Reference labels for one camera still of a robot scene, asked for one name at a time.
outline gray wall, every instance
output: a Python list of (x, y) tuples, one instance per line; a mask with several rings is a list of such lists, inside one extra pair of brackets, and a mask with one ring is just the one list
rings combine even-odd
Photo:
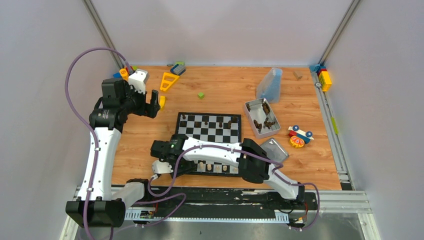
[(424, 1), (362, 2), (327, 62), (330, 104), (382, 239), (422, 239)]
[[(0, 239), (56, 240), (90, 136), (67, 105), (65, 75), (79, 53), (103, 42), (78, 0), (4, 1), (0, 34)], [(105, 52), (76, 65), (71, 98), (83, 116), (116, 71)]]
[(350, 2), (93, 0), (132, 64), (239, 66), (318, 62)]

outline blue eraser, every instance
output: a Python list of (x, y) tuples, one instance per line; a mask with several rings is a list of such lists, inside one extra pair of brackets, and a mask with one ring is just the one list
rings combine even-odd
[(309, 66), (309, 71), (311, 73), (315, 73), (316, 71), (318, 71), (320, 69), (321, 65), (319, 64), (315, 64), (315, 65), (310, 65)]

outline orange toy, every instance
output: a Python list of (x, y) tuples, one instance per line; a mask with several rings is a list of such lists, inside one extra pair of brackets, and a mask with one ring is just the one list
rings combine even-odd
[(305, 141), (298, 137), (298, 136), (292, 136), (290, 137), (290, 145), (296, 149), (301, 148), (305, 145)]

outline red and yellow toy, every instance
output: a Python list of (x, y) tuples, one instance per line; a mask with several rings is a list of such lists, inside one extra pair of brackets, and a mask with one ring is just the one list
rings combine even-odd
[(288, 133), (290, 136), (290, 145), (296, 149), (301, 148), (305, 144), (308, 144), (311, 140), (314, 140), (311, 131), (304, 132), (300, 130), (298, 125), (289, 126), (288, 130), (290, 131)]

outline green tape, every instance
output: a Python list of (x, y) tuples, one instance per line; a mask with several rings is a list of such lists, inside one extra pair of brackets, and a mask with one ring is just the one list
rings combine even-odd
[(332, 127), (334, 128), (334, 132), (335, 134), (339, 134), (339, 129), (337, 129), (337, 125), (336, 125), (336, 119), (334, 117), (331, 117), (331, 123), (332, 123)]

